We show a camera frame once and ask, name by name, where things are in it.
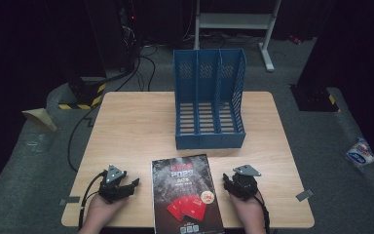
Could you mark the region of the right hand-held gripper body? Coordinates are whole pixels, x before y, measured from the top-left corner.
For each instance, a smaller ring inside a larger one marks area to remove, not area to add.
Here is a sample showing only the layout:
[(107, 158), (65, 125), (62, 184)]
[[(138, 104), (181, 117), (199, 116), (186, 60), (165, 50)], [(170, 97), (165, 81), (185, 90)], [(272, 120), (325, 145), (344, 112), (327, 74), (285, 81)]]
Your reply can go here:
[(234, 174), (229, 177), (233, 182), (233, 188), (227, 191), (244, 201), (254, 198), (259, 191), (255, 178), (261, 174), (250, 165), (236, 167), (233, 172)]

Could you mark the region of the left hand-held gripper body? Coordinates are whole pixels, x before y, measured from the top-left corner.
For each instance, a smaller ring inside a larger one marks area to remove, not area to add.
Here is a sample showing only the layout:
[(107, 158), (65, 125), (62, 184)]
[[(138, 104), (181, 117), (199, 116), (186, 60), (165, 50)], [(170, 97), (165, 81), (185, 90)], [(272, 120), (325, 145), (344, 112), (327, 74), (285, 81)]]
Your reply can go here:
[(100, 183), (98, 194), (107, 202), (114, 203), (118, 200), (130, 197), (123, 193), (121, 181), (127, 176), (126, 171), (121, 171), (114, 165), (110, 164)]

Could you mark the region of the blue plastic file rack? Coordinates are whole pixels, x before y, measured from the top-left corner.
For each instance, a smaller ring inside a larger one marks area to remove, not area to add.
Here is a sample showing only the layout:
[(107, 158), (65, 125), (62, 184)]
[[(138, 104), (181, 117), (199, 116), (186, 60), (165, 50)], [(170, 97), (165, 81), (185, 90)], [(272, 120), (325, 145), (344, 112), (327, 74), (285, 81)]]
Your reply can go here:
[(240, 148), (246, 58), (241, 49), (173, 52), (178, 149)]

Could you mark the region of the black book with red print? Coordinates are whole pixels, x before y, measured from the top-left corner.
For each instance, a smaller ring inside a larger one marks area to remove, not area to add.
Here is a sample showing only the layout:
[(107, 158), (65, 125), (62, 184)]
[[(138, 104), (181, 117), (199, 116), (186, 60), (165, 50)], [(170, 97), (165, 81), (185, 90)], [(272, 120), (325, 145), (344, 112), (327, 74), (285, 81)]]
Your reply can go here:
[(155, 234), (224, 234), (205, 154), (151, 163)]

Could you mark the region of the person's left hand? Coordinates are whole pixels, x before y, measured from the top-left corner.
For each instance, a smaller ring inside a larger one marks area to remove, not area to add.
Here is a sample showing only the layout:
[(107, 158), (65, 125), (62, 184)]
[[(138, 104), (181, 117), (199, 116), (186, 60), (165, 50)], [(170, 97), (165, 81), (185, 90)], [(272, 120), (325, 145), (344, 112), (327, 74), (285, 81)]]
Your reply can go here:
[(95, 195), (90, 202), (89, 210), (82, 228), (103, 228), (127, 201), (128, 198), (124, 198), (114, 203), (107, 203), (101, 196)]

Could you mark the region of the person's right hand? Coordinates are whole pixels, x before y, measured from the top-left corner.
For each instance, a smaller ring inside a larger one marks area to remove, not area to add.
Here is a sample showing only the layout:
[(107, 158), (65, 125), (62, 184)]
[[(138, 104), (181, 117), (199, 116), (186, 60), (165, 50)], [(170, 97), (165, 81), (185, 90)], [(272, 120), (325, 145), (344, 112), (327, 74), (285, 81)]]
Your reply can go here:
[(260, 202), (263, 201), (261, 194), (256, 193), (256, 199), (243, 201), (233, 194), (229, 194), (237, 216), (243, 225), (245, 234), (267, 234), (265, 229), (265, 218)]

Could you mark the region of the grey tape strip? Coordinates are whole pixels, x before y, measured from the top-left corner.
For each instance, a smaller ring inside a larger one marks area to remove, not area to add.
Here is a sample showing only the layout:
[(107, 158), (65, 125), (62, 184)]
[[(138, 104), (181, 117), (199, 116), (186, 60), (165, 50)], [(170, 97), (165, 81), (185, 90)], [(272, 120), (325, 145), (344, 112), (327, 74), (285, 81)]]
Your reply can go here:
[(69, 196), (67, 198), (61, 199), (58, 204), (60, 206), (66, 206), (67, 204), (79, 203), (79, 202), (80, 202), (80, 196)]
[(299, 202), (302, 202), (302, 201), (310, 198), (313, 195), (314, 195), (314, 191), (312, 189), (306, 189), (305, 191), (303, 191), (303, 192), (299, 193), (298, 195), (296, 195), (296, 199)]

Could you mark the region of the black base with yellow stripes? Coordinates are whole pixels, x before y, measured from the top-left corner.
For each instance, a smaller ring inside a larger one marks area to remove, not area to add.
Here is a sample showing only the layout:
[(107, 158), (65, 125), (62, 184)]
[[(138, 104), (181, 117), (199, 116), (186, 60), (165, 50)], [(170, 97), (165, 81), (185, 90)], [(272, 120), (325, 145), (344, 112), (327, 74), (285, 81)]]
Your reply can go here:
[(291, 85), (290, 90), (300, 111), (312, 112), (338, 112), (339, 107), (334, 96), (326, 89)]
[(99, 77), (79, 77), (68, 82), (58, 101), (60, 109), (95, 108), (105, 90), (106, 84)]

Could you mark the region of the beige cardboard piece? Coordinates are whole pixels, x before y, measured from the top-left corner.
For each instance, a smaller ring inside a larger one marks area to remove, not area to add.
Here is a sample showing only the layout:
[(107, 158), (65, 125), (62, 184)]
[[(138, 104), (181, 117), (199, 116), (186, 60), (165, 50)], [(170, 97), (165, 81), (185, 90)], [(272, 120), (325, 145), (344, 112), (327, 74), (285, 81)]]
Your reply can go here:
[(45, 108), (23, 110), (22, 114), (35, 127), (44, 132), (55, 132), (57, 126)]

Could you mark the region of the white and blue tissue packet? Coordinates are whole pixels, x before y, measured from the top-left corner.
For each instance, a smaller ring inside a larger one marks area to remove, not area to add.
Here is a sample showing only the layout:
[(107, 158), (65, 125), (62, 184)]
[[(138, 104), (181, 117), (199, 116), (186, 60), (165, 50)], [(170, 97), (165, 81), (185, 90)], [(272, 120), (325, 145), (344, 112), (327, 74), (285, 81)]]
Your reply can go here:
[(357, 142), (347, 151), (346, 159), (362, 170), (364, 166), (374, 162), (374, 153), (367, 140), (359, 137)]

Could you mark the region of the white metal stand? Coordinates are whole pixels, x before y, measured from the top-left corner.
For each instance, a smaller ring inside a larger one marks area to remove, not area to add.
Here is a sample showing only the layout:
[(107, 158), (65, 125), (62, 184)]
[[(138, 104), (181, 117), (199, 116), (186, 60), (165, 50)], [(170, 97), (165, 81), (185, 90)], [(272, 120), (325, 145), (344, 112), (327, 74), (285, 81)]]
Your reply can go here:
[(200, 48), (200, 30), (202, 28), (265, 30), (264, 41), (260, 42), (258, 47), (266, 70), (274, 72), (275, 68), (268, 52), (268, 46), (280, 6), (281, 0), (275, 0), (273, 11), (270, 14), (202, 13), (201, 0), (196, 0), (194, 49)]

